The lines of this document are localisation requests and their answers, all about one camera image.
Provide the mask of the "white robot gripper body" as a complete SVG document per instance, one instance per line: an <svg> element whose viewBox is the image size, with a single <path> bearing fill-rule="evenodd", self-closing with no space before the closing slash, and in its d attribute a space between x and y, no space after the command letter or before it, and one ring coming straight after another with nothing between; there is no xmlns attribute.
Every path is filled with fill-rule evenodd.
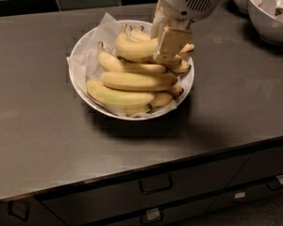
<svg viewBox="0 0 283 226"><path fill-rule="evenodd" d="M221 0L160 0L159 29L169 26L189 31L193 23L206 19Z"/></svg>

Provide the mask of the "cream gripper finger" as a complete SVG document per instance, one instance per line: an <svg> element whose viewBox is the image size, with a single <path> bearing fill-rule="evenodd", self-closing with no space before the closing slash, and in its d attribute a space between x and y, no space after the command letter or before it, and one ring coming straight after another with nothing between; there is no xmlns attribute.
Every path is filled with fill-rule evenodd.
<svg viewBox="0 0 283 226"><path fill-rule="evenodd" d="M165 26L165 14L163 12L162 4L158 2L150 31L150 37L152 39L154 38L159 39L161 37L163 26Z"/></svg>
<svg viewBox="0 0 283 226"><path fill-rule="evenodd" d="M158 46L154 53L154 59L163 62L171 62L184 48L192 37L191 31L184 31L166 26L158 37Z"/></svg>

